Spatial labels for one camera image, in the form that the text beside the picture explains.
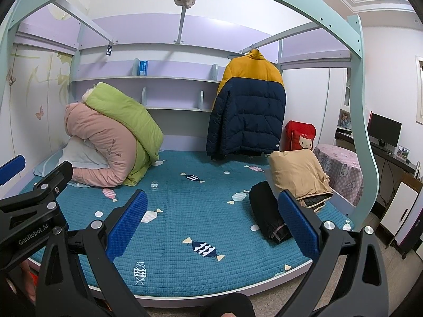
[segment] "blue gripper pad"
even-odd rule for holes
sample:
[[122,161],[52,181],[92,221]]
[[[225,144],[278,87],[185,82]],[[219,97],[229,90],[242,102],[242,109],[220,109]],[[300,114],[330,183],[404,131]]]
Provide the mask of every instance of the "blue gripper pad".
[[0,167],[0,186],[3,186],[25,168],[25,159],[17,155],[14,159]]
[[279,194],[278,210],[303,255],[316,261],[320,255],[319,235],[306,219],[299,203],[289,190],[283,190]]
[[125,252],[141,219],[147,212],[148,204],[147,194],[144,191],[139,192],[110,231],[107,238],[106,255],[111,262]]

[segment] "pink checkered tablecloth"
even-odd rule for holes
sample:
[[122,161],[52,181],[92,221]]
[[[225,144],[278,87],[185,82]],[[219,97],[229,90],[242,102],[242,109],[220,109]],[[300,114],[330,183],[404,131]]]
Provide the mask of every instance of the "pink checkered tablecloth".
[[313,152],[330,176],[329,186],[357,206],[363,194],[363,174],[357,154],[329,144],[319,144]]

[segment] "computer monitor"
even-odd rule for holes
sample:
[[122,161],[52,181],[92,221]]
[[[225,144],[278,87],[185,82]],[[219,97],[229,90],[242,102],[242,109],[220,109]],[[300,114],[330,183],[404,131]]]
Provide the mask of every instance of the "computer monitor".
[[401,123],[375,113],[370,114],[367,133],[369,136],[377,138],[379,145],[384,147],[385,143],[396,147],[398,145]]

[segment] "folded tan jacket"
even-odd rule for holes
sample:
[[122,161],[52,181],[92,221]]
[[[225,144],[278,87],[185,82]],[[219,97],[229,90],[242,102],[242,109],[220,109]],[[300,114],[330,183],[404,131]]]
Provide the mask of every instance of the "folded tan jacket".
[[268,160],[278,193],[288,189],[302,206],[310,208],[313,206],[306,204],[305,199],[322,196],[318,199],[321,204],[333,196],[329,176],[311,150],[274,151]]

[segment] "cabinet handle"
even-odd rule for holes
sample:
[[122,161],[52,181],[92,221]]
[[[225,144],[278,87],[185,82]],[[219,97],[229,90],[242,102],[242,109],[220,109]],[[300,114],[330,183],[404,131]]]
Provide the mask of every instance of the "cabinet handle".
[[403,215],[402,215],[402,217],[401,217],[401,219],[400,219],[399,221],[402,221],[402,220],[403,220],[403,218],[405,217],[405,214],[407,213],[407,211],[408,211],[408,209],[406,209],[406,210],[404,211],[404,213],[403,213]]

